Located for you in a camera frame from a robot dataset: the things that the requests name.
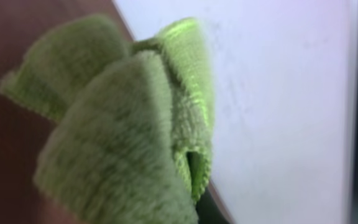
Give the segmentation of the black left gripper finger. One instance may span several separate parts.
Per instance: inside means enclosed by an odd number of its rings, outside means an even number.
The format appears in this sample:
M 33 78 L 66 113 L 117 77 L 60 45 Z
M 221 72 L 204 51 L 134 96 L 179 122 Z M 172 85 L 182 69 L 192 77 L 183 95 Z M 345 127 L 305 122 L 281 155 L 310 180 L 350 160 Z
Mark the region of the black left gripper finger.
M 209 189 L 206 189 L 197 202 L 196 211 L 199 217 L 199 224 L 229 224 L 213 200 Z

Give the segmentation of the light green microfiber cloth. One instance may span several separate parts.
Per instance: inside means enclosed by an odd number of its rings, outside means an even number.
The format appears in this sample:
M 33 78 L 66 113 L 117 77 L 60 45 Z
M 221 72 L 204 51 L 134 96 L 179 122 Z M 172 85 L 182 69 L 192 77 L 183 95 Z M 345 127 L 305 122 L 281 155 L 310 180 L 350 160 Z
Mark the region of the light green microfiber cloth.
M 198 21 L 128 42 L 110 18 L 46 33 L 0 94 L 56 123 L 38 190 L 84 223 L 197 223 L 211 176 L 214 93 Z

